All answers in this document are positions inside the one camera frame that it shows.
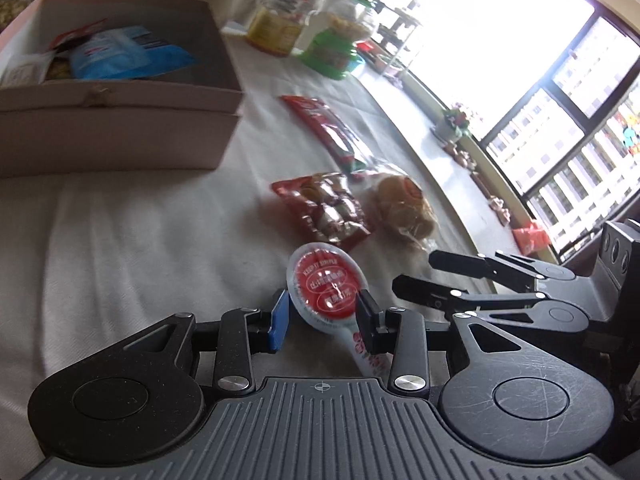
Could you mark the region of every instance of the red snack package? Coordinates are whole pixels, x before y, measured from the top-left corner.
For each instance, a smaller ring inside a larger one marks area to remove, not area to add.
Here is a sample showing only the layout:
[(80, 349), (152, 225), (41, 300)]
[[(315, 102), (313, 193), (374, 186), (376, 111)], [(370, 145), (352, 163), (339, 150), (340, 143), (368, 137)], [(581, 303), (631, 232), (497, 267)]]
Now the red snack package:
[(350, 251), (372, 232), (341, 173), (316, 173), (271, 184), (315, 242)]
[(545, 227), (537, 220), (532, 221), (529, 227), (512, 229), (511, 232), (520, 252), (525, 256), (549, 247), (551, 243), (551, 238), (549, 238)]
[(367, 145), (320, 99), (283, 95), (280, 97), (305, 121), (348, 175), (372, 168), (375, 158)]
[(64, 32), (63, 34), (55, 37), (53, 41), (51, 41), (51, 43), (49, 44), (49, 50), (58, 50), (59, 47), (63, 46), (65, 43), (80, 41), (83, 38), (87, 39), (92, 34), (103, 30), (104, 24), (106, 22), (107, 19), (105, 18), (103, 20), (98, 20), (97, 22), (89, 23), (84, 27), (79, 27), (75, 30)]

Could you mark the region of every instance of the green container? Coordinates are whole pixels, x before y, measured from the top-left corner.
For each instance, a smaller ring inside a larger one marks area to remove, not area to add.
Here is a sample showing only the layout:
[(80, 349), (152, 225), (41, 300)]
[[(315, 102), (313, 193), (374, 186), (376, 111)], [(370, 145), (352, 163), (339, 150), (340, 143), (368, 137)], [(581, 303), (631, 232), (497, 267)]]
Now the green container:
[(329, 28), (316, 34), (300, 59), (316, 72), (340, 80), (358, 59), (355, 43), (378, 29), (378, 15), (367, 0), (339, 0), (327, 15)]
[(300, 60), (316, 72), (340, 81), (349, 73), (348, 66), (357, 57), (354, 44), (337, 36), (328, 28), (316, 34), (311, 44), (300, 55)]

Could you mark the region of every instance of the glass jar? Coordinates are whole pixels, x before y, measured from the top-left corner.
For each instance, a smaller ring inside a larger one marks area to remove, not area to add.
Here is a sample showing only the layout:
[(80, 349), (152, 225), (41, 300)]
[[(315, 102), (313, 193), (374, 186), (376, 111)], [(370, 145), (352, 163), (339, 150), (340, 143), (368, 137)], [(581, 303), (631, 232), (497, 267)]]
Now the glass jar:
[(288, 56), (309, 14), (322, 0), (266, 0), (249, 26), (246, 39), (275, 56)]

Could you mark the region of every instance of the jar lid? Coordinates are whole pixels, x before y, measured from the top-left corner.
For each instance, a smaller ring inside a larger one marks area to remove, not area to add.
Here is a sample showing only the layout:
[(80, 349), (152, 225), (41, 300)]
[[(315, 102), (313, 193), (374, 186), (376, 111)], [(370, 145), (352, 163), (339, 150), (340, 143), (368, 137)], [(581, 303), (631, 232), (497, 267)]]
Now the jar lid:
[[(356, 295), (367, 288), (367, 280), (347, 253), (315, 242), (303, 245), (291, 256), (287, 285), (296, 309), (314, 324), (309, 314), (328, 322), (351, 318), (356, 309)], [(316, 328), (325, 330), (328, 327), (324, 325)]]
[(373, 9), (373, 4), (369, 0), (355, 0), (355, 1), (361, 5), (364, 5), (365, 7), (367, 7), (367, 9)]

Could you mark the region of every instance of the potted plant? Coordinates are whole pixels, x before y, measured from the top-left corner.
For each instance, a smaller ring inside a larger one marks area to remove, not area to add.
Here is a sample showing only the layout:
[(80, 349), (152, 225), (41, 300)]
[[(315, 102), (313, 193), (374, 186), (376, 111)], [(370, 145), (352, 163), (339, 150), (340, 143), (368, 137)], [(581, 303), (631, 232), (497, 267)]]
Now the potted plant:
[(433, 135), (442, 142), (458, 142), (463, 135), (469, 135), (469, 119), (461, 108), (462, 105), (456, 103), (453, 108), (445, 110), (442, 118), (431, 129)]

